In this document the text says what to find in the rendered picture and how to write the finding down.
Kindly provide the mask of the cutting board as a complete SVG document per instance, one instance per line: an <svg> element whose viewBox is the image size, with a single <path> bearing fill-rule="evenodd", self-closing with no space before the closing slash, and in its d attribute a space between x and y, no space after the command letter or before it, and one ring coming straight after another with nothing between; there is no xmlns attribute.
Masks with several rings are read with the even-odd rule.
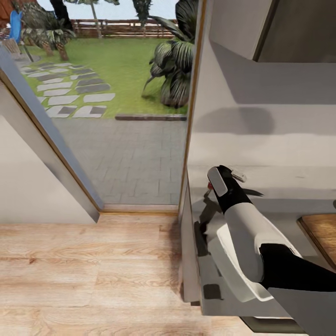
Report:
<svg viewBox="0 0 336 336"><path fill-rule="evenodd" d="M304 215L299 221L336 271L336 214Z"/></svg>

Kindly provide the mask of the parer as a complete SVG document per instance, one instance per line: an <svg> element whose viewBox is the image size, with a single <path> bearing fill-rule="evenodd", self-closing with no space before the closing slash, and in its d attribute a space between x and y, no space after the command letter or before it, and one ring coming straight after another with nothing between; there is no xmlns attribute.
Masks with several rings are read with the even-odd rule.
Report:
<svg viewBox="0 0 336 336"><path fill-rule="evenodd" d="M213 187L212 184L211 184L210 182L208 183L208 186L211 187L211 188ZM245 193L251 193L251 194L257 194L257 195L263 195L263 194L261 194L261 193L255 191L255 190L251 190L251 189L244 189L244 188L242 188L242 190L243 190Z"/></svg>

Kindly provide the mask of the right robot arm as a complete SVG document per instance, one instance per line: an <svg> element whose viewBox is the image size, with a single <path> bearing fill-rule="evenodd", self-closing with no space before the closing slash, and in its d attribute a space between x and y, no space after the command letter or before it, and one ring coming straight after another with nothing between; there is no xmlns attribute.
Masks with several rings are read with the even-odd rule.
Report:
<svg viewBox="0 0 336 336"><path fill-rule="evenodd" d="M245 174L220 165L207 176L245 277L263 285L309 336L336 336L336 273L297 257L235 180L246 182Z"/></svg>

